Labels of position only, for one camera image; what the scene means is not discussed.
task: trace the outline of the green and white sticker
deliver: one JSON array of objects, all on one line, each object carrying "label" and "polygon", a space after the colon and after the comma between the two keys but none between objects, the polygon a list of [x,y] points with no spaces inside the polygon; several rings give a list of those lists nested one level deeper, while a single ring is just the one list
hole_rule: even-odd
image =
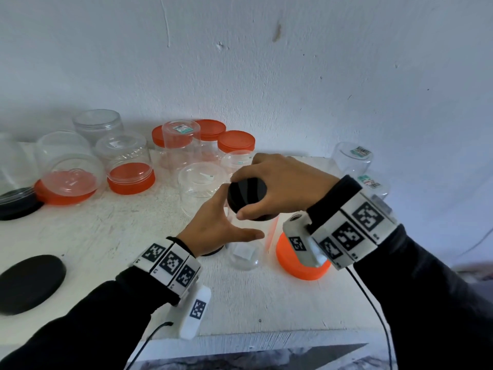
[{"label": "green and white sticker", "polygon": [[351,149],[350,152],[359,158],[366,158],[371,153],[368,149],[365,149],[362,146]]},{"label": "green and white sticker", "polygon": [[358,180],[371,189],[377,189],[381,186],[379,182],[374,181],[368,175],[361,175],[360,177],[358,177]]},{"label": "green and white sticker", "polygon": [[179,125],[173,127],[174,130],[177,130],[180,134],[188,134],[190,131],[193,131],[193,128],[187,125]]}]

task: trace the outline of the hand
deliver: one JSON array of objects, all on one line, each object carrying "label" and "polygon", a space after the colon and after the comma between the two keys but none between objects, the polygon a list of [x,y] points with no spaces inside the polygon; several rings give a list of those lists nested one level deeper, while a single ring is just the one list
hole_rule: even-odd
[{"label": "hand", "polygon": [[231,182],[260,178],[267,186],[265,197],[256,204],[241,208],[236,217],[255,219],[265,214],[306,211],[322,199],[339,181],[293,157],[257,153],[250,166],[244,166],[231,177]]},{"label": "hand", "polygon": [[176,236],[184,242],[195,257],[206,255],[231,242],[249,242],[262,239],[265,235],[253,228],[233,226],[224,213],[229,184],[219,187],[195,214],[192,222]]}]

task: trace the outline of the wire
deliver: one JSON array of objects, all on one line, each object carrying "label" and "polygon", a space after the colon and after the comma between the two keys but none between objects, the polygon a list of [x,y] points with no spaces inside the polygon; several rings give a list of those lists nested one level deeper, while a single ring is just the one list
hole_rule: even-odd
[{"label": "wire", "polygon": [[152,336],[154,336],[154,334],[157,332],[157,330],[159,330],[161,327],[164,327],[164,326],[172,326],[172,325],[173,325],[173,322],[165,322],[162,325],[157,326],[156,329],[152,332],[152,334],[149,335],[149,337],[145,340],[144,345],[139,349],[139,351],[135,355],[134,359],[132,361],[130,361],[129,365],[126,367],[125,370],[129,370],[132,367],[132,365],[135,363],[135,361],[137,360],[137,358],[139,357],[139,355],[142,353],[142,351],[144,350],[144,348],[147,345],[147,343],[152,339]]},{"label": "wire", "polygon": [[346,267],[346,270],[348,270],[348,273],[353,277],[354,281],[356,282],[356,284],[358,285],[359,289],[364,293],[364,295],[366,296],[366,298],[368,299],[368,301],[370,302],[373,310],[375,311],[375,313],[377,313],[377,316],[378,316],[378,319],[380,320],[380,323],[382,324],[382,327],[384,328],[384,331],[385,331],[385,337],[387,338],[387,348],[388,348],[388,363],[391,367],[391,370],[392,370],[392,351],[391,351],[391,341],[389,340],[388,338],[388,332],[387,332],[387,327],[385,327],[385,323],[384,323],[384,320],[382,319],[382,317],[380,317],[380,313],[378,312],[377,308],[375,307],[375,305],[373,305],[373,302],[372,300],[370,300],[370,298],[368,297],[367,293],[365,292],[365,290],[363,289],[363,287],[361,286],[361,284],[359,283],[358,279],[356,279],[356,277],[354,276],[354,274],[351,272],[351,270],[349,270],[348,267]]}]

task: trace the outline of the textured wall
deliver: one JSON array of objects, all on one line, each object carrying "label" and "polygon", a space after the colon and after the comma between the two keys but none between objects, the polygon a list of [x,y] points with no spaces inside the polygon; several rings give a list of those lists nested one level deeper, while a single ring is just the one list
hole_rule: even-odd
[{"label": "textured wall", "polygon": [[[450,262],[493,226],[492,13],[493,0],[0,0],[1,129],[33,140],[104,107],[147,135],[211,117],[264,150],[359,141],[410,234]],[[493,258],[492,243],[468,257]]]}]

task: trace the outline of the person's left hand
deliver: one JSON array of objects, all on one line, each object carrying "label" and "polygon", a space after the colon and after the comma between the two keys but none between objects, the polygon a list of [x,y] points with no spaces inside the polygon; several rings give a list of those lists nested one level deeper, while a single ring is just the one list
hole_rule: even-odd
[{"label": "person's left hand", "polygon": [[224,213],[228,187],[229,184],[220,186],[214,196],[202,204],[192,222],[176,236],[195,257],[213,252],[226,243],[249,242],[265,236],[260,230],[238,228],[228,221]]}]

